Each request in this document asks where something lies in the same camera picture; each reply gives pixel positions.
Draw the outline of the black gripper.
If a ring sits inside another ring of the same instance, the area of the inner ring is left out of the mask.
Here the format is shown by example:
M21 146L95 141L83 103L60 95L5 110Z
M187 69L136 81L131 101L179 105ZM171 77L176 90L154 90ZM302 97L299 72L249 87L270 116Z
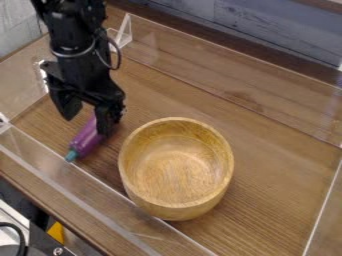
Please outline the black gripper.
M120 122L126 93L111 78L111 53L94 50L76 58L44 61L49 96L61 117L71 121L88 103L95 108L98 133L110 136Z

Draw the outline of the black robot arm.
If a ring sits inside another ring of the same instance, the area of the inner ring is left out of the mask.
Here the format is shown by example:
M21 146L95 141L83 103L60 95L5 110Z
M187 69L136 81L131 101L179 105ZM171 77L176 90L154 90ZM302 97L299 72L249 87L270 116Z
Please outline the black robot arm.
M111 78L120 68L118 43L108 37L106 0L29 0L47 26L55 59L40 64L49 97L65 120L94 106L96 131L108 136L120 122L126 93Z

